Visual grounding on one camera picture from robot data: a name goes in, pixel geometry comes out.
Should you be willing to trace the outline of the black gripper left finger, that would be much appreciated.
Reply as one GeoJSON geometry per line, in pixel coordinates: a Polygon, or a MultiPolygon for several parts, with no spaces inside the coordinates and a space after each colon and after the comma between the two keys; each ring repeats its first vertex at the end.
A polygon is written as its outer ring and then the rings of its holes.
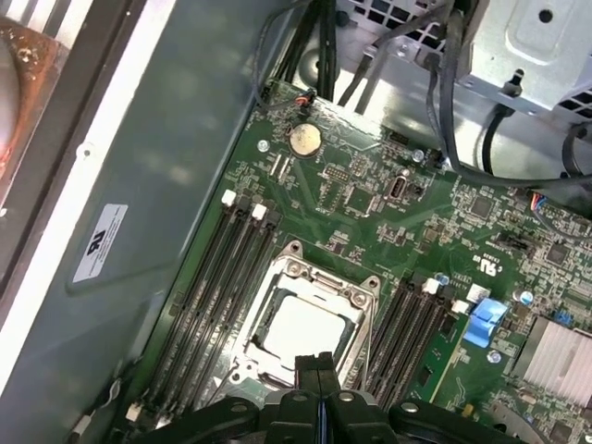
{"type": "Polygon", "coordinates": [[[314,443],[318,425],[320,356],[295,358],[295,387],[270,394],[265,405],[226,397],[135,443],[314,443]]]}

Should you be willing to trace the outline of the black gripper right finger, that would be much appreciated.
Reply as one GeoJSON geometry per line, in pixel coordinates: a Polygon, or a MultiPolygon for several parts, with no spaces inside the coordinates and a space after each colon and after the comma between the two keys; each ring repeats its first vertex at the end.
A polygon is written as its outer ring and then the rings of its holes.
{"type": "Polygon", "coordinates": [[[366,392],[341,388],[332,353],[320,354],[320,388],[337,443],[517,443],[495,427],[480,425],[418,399],[380,408],[366,392]]]}

